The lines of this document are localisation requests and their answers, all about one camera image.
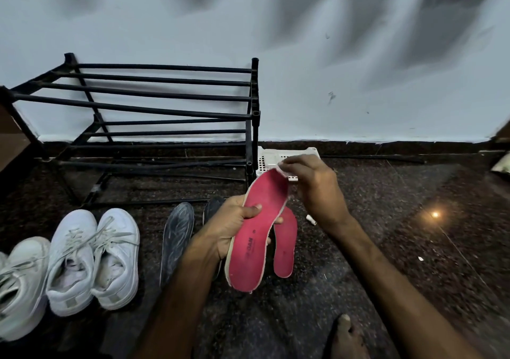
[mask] granite floor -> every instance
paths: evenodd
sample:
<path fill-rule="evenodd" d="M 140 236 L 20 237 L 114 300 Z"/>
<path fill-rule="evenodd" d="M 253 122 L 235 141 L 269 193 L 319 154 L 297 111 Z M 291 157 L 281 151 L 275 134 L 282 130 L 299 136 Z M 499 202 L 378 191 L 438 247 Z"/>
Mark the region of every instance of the granite floor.
<path fill-rule="evenodd" d="M 487 358 L 510 357 L 510 183 L 488 172 L 491 155 L 425 159 L 425 165 L 326 162 L 337 172 L 353 215 L 390 261 Z M 214 173 L 242 176 L 241 169 Z M 74 173 L 69 178 L 85 192 L 96 176 Z M 243 191 L 244 185 L 235 182 L 119 177 L 110 182 L 102 199 L 229 196 Z M 194 207 L 199 229 L 203 204 Z M 398 357 L 341 253 L 319 228 L 305 221 L 304 208 L 295 197 L 289 207 L 299 223 L 293 274 L 277 278 L 269 261 L 261 285 L 251 295 L 233 291 L 224 277 L 215 281 L 194 357 L 320 358 L 340 313 L 358 320 L 372 358 Z M 42 166 L 34 168 L 0 201 L 1 250 L 9 252 L 34 235 L 50 239 L 60 219 L 73 209 L 53 176 Z M 99 218 L 105 210 L 94 214 Z M 1 343 L 2 349 L 21 353 L 37 347 L 56 356 L 128 355 L 159 294 L 163 226 L 171 207 L 128 210 L 141 234 L 135 300 L 115 312 L 93 302 L 69 318 L 55 317 L 48 310 L 31 334 Z"/>

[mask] hand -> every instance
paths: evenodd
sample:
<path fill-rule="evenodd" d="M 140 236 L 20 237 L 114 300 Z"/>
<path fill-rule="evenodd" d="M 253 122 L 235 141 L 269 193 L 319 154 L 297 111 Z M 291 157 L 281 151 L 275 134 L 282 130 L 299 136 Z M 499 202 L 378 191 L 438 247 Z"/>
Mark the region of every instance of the hand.
<path fill-rule="evenodd" d="M 262 206 L 255 205 L 244 207 L 244 195 L 236 195 L 227 199 L 219 208 L 216 214 L 207 221 L 205 226 L 197 233 L 213 243 L 217 248 L 220 259 L 224 259 L 230 247 L 230 240 L 237 234 L 246 218 L 253 218 L 260 213 Z M 283 218 L 279 217 L 275 223 L 283 223 Z"/>
<path fill-rule="evenodd" d="M 317 156 L 290 156 L 278 166 L 298 177 L 297 194 L 325 232 L 333 232 L 350 218 L 335 171 Z"/>

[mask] red insole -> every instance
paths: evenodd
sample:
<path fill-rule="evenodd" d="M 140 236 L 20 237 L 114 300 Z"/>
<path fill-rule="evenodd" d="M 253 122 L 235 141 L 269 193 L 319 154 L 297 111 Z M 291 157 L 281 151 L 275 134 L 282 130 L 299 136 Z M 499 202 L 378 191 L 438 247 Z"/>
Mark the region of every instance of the red insole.
<path fill-rule="evenodd" d="M 245 219 L 231 241 L 225 274 L 234 289 L 251 292 L 260 284 L 266 264 L 267 236 L 285 207 L 288 194 L 289 181 L 276 169 L 264 172 L 248 189 L 243 206 L 261 204 L 262 211 Z"/>
<path fill-rule="evenodd" d="M 294 267 L 294 247 L 297 239 L 297 220 L 292 210 L 285 207 L 280 217 L 284 223 L 274 224 L 277 249 L 274 252 L 273 268 L 278 277 L 286 279 Z"/>

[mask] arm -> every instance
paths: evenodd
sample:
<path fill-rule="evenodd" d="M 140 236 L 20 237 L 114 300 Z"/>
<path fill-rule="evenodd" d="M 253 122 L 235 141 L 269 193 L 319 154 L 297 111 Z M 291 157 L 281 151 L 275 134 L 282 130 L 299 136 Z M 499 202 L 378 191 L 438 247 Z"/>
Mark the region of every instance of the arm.
<path fill-rule="evenodd" d="M 402 357 L 481 359 L 349 214 L 332 169 L 313 155 L 289 157 L 280 167 L 298 176 L 304 206 L 344 254 Z"/>
<path fill-rule="evenodd" d="M 152 308 L 133 358 L 189 359 L 195 331 L 220 259 L 244 218 L 261 207 L 242 207 L 244 195 L 234 196 L 191 239 L 179 265 Z"/>

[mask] black metal shoe rack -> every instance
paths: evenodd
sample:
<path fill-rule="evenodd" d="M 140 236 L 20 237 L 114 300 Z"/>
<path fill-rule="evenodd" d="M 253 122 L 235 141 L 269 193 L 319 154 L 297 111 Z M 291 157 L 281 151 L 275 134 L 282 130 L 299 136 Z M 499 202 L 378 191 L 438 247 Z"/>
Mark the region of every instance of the black metal shoe rack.
<path fill-rule="evenodd" d="M 179 70 L 179 71 L 202 71 L 202 72 L 226 72 L 226 73 L 246 73 L 249 75 L 249 81 L 225 81 L 225 80 L 209 80 L 209 79 L 173 79 L 163 77 L 146 77 L 133 75 L 111 75 L 111 74 L 89 74 L 82 73 L 80 69 L 147 69 L 147 70 Z M 59 78 L 76 78 L 80 85 L 55 84 Z M 103 79 L 110 81 L 122 82 L 145 82 L 145 83 L 167 83 L 167 84 L 193 84 L 193 85 L 219 85 L 233 87 L 249 87 L 249 96 L 218 96 L 218 95 L 202 95 L 202 94 L 181 94 L 166 92 L 148 92 L 139 90 L 124 90 L 106 87 L 87 86 L 86 79 Z M 88 101 L 61 99 L 53 97 L 41 97 L 32 95 L 34 92 L 42 88 L 63 89 L 71 91 L 83 91 Z M 233 101 L 246 102 L 246 114 L 230 114 L 215 112 L 197 112 L 197 111 L 181 111 L 160 108 L 146 108 L 143 106 L 117 105 L 95 102 L 92 93 L 109 93 L 126 96 L 140 97 L 159 97 L 159 98 L 176 98 L 176 99 L 193 99 L 193 100 L 210 100 L 210 101 Z M 14 103 L 18 100 L 26 100 L 33 102 L 43 102 L 57 105 L 73 105 L 84 108 L 92 108 L 94 111 L 94 121 L 86 128 L 72 143 L 66 145 L 57 156 L 50 157 L 45 146 L 34 136 L 28 125 L 23 121 L 22 117 L 14 107 Z M 255 171 L 257 169 L 257 147 L 258 147 L 258 126 L 260 123 L 260 108 L 258 103 L 258 59 L 252 59 L 252 67 L 246 68 L 220 68 L 205 66 L 178 66 L 178 65 L 131 65 L 131 64 L 80 64 L 77 62 L 73 53 L 65 54 L 65 61 L 62 65 L 29 80 L 28 82 L 18 85 L 12 89 L 0 87 L 0 102 L 8 110 L 21 130 L 29 138 L 32 145 L 37 151 L 37 157 L 45 162 L 53 171 L 54 175 L 65 189 L 69 199 L 75 205 L 81 207 L 111 207 L 111 206 L 131 206 L 146 204 L 174 204 L 179 202 L 206 202 L 208 197 L 197 197 L 193 199 L 174 198 L 168 200 L 148 200 L 148 201 L 120 201 L 120 202 L 97 202 L 97 198 L 106 188 L 108 179 L 115 176 L 182 176 L 191 178 L 209 178 L 213 180 L 226 180 L 232 182 L 245 182 L 249 186 L 255 179 Z M 148 121 L 105 121 L 101 116 L 100 110 L 126 111 L 126 112 L 142 112 L 158 115 L 169 116 L 186 116 L 188 119 L 182 120 L 148 120 Z M 168 131 L 133 131 L 114 133 L 109 131 L 109 127 L 114 125 L 145 125 L 145 124 L 180 124 L 180 123 L 211 123 L 211 122 L 227 122 L 227 121 L 245 121 L 245 129 L 242 130 L 168 130 Z M 228 142 L 228 143 L 129 143 L 114 141 L 114 137 L 118 136 L 159 136 L 159 135 L 200 135 L 200 134 L 238 134 L 245 133 L 244 142 Z M 99 143 L 89 142 L 91 137 L 106 137 L 107 142 Z M 245 159 L 225 159 L 207 162 L 165 162 L 165 161 L 143 161 L 134 160 L 133 157 L 125 158 L 119 156 L 123 150 L 171 150 L 171 149 L 187 149 L 187 148 L 207 148 L 207 147 L 237 147 L 243 146 L 245 149 Z M 70 159 L 79 150 L 86 150 L 87 156 L 95 150 L 100 151 L 100 156 L 113 158 L 111 163 L 78 162 Z M 245 167 L 245 179 L 227 178 L 219 176 L 196 175 L 196 174 L 178 174 L 171 170 L 189 167 Z M 71 185 L 67 182 L 64 169 L 73 167 L 79 169 L 100 169 L 103 171 L 98 181 L 92 187 L 90 193 L 81 201 Z"/>

